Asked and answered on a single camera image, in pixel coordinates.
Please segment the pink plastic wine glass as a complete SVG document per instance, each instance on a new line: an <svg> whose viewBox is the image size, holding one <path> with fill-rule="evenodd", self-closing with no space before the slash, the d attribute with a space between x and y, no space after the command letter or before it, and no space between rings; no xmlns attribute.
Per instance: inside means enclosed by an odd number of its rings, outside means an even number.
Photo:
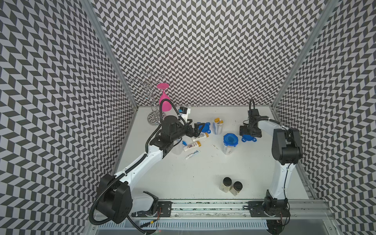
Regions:
<svg viewBox="0 0 376 235"><path fill-rule="evenodd" d="M166 94L166 90L169 88L169 84L160 83L160 84L157 85L157 88L162 91L162 95L161 95L160 100L159 100L159 104L162 105L162 111L163 112L169 112L172 109L172 105L168 101L165 101L165 102L162 103L162 101L165 100L165 99L170 100L170 98Z"/></svg>

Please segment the blue lid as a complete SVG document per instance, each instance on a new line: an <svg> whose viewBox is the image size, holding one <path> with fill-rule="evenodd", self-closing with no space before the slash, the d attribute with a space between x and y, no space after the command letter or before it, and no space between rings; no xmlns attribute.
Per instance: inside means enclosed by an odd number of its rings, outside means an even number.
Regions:
<svg viewBox="0 0 376 235"><path fill-rule="evenodd" d="M211 133L210 126L211 126L211 124L210 124L209 122L206 122L206 123L200 128L201 132L202 132L202 133L208 133L208 134L210 134L210 133Z"/></svg>
<svg viewBox="0 0 376 235"><path fill-rule="evenodd" d="M257 142L257 138L256 137L252 137L250 135L243 135L242 138L241 138L241 141L246 143L246 142Z"/></svg>
<svg viewBox="0 0 376 235"><path fill-rule="evenodd" d="M233 133L228 133L224 135L223 142L225 146L236 147L239 143L239 139L237 135Z"/></svg>

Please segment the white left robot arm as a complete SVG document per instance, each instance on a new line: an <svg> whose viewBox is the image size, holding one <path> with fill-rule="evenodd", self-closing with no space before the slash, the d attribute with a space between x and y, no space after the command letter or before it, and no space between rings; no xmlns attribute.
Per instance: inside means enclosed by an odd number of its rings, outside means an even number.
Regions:
<svg viewBox="0 0 376 235"><path fill-rule="evenodd" d="M93 225L109 221L119 224L136 212L155 214L157 196L147 191L132 194L133 189L173 149L176 140L184 136L198 137L204 127L204 123L192 124L191 119L166 116L147 139L144 153L123 170L106 174L100 180L97 197L89 210L89 221Z"/></svg>

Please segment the black cap jar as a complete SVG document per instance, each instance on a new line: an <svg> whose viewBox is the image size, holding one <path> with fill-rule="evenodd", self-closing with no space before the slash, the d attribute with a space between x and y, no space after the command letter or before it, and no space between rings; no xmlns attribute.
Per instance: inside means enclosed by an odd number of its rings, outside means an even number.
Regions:
<svg viewBox="0 0 376 235"><path fill-rule="evenodd" d="M230 188L230 193L233 195L233 196L237 196L241 190L243 189L243 185L240 181L236 181L233 183L233 185L231 186Z"/></svg>
<svg viewBox="0 0 376 235"><path fill-rule="evenodd" d="M230 177L225 177L220 183L219 189L224 193L228 193L230 191L231 186L232 186L232 179Z"/></svg>

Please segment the black cap jar left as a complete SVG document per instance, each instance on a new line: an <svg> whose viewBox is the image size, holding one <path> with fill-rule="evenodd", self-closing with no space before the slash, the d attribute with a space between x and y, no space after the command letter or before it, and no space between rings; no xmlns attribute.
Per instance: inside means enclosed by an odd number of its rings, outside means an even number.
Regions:
<svg viewBox="0 0 376 235"><path fill-rule="evenodd" d="M225 177L220 183L219 189L224 193L228 193L230 191L231 186L232 186L232 179L230 177Z"/></svg>

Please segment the aluminium corner post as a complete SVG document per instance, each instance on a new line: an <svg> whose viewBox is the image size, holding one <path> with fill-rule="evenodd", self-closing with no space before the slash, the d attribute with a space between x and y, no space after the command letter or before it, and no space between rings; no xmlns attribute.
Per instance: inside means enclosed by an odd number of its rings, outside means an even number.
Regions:
<svg viewBox="0 0 376 235"><path fill-rule="evenodd" d="M133 98L132 96L132 93L131 93L131 90L127 84L127 81L125 79L125 76L119 66L119 63L117 61L117 59L115 58L115 55L112 51L112 48L110 46L110 43L109 43L109 40L106 38L106 35L103 31L103 28L99 22L99 19L94 11L94 8L93 8L93 5L92 5L92 2L91 1L87 1L87 0L82 0L80 1L81 4L82 4L82 7L84 9L84 11L86 12L87 14L87 17L89 19L89 21L91 22L92 26L93 26L93 29L94 31L96 32L97 34L97 37L100 41L100 43L102 44L102 47L107 55L107 57L109 58L113 68L114 68L114 71L116 72L123 88L124 88L124 91L126 93L126 95L128 96L130 102L131 102L131 105L135 108L135 109L138 109L138 105L135 101L135 99Z"/></svg>
<svg viewBox="0 0 376 235"><path fill-rule="evenodd" d="M322 31L323 27L325 26L326 22L328 21L329 17L333 13L334 9L338 5L339 1L330 0L325 5L323 12L319 16L317 23L313 27L311 33L309 34L307 41L302 47L301 52L297 56L296 61L294 62L289 74L287 75L284 83L282 84L280 90L278 91L274 101L271 104L272 109L276 109L278 104L281 102L283 96L287 92L290 84L292 83L294 77L296 76L299 68L301 67L302 63L304 62L306 56L308 55L309 51L311 50L314 42L319 37L320 32Z"/></svg>

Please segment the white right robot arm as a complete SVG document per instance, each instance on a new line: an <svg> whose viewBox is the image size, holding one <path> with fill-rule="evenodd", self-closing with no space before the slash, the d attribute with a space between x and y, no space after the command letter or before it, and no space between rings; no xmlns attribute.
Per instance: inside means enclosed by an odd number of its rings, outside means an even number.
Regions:
<svg viewBox="0 0 376 235"><path fill-rule="evenodd" d="M255 142L265 132L272 137L271 152L275 160L272 183L266 191L264 202L257 209L269 217L276 215L288 216L289 203L287 187L293 170L303 157L300 131L288 128L278 121L261 116L257 108L248 111L248 123L240 126L240 136L243 142Z"/></svg>

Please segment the black cap jar right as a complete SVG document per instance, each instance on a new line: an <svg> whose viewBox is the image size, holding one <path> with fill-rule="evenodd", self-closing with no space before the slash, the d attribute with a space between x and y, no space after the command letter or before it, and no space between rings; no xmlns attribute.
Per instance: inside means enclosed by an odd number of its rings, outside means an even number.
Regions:
<svg viewBox="0 0 376 235"><path fill-rule="evenodd" d="M243 189L243 185L240 181L236 181L233 183L233 185L231 186L230 188L230 193L233 195L233 196L237 196L241 190Z"/></svg>

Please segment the white tube gold cap back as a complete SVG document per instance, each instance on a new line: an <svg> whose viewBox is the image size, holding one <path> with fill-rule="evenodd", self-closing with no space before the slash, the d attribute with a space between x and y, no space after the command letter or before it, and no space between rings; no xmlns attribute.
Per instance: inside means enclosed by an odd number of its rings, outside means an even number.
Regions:
<svg viewBox="0 0 376 235"><path fill-rule="evenodd" d="M209 137L208 133L202 132L202 133L200 133L200 135L198 137L192 137L192 141L196 142L196 141L200 141L200 140L203 140L205 138L208 138L208 137Z"/></svg>

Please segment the aluminium right corner post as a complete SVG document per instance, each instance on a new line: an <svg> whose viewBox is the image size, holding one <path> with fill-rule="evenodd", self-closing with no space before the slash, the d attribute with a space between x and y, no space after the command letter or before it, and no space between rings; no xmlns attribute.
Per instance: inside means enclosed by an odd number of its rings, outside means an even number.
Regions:
<svg viewBox="0 0 376 235"><path fill-rule="evenodd" d="M323 27L325 26L326 22L328 21L329 17L333 13L334 9L338 5L339 1L330 0L325 5L323 12L319 16L317 23L313 27L311 33L309 34L307 41L302 47L301 52L297 56L296 61L294 62L289 74L287 75L284 83L282 84L280 90L278 91L274 101L271 104L272 109L276 109L278 104L281 102L283 96L287 92L290 84L292 83L294 77L296 76L299 68L301 67L302 63L304 62L306 56L308 55L309 51L311 50L314 42L319 37L320 32L322 31Z"/></svg>

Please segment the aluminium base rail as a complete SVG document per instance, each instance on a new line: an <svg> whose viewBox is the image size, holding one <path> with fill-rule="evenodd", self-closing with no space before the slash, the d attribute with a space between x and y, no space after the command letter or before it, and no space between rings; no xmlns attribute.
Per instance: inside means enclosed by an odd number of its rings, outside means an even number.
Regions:
<svg viewBox="0 0 376 235"><path fill-rule="evenodd" d="M132 222L144 231L266 230L279 234L295 222L327 225L334 218L323 200L293 199L285 209L267 215L258 199L162 200L156 212L134 212Z"/></svg>

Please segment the aluminium left corner post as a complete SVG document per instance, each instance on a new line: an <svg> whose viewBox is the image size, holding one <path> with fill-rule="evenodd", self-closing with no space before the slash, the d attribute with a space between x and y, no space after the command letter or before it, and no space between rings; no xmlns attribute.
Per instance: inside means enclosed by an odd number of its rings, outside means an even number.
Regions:
<svg viewBox="0 0 376 235"><path fill-rule="evenodd" d="M124 88L124 91L126 93L126 95L128 96L130 102L131 102L131 105L135 108L135 109L138 109L138 105L135 101L135 99L133 98L132 96L132 93L131 93L131 90L127 84L127 81L125 79L125 76L119 66L119 63L117 61L117 59L115 58L115 55L112 51L112 48L110 46L110 43L109 43L109 40L106 38L106 35L103 31L103 28L99 22L99 19L94 11L94 8L93 8L93 5L92 5L92 2L91 1L87 1L87 0L82 0L80 1L81 4L82 4L82 7L84 9L84 11L86 12L87 14L87 17L89 19L89 21L91 22L92 26L93 26L93 29L94 31L96 32L97 34L97 37L100 41L100 43L102 44L102 47L107 55L107 57L109 58L113 68L114 68L114 71L116 72L123 88Z"/></svg>

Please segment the small toothpaste tube front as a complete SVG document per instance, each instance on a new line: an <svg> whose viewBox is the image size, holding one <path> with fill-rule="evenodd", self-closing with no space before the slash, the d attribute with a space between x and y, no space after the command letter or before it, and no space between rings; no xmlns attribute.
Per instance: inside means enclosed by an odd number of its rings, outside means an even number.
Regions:
<svg viewBox="0 0 376 235"><path fill-rule="evenodd" d="M200 151L197 150L197 151L195 151L195 152L189 154L185 159L188 160L188 159L192 158L193 156L195 156L195 155L197 155L197 154L199 154L199 153L200 153Z"/></svg>

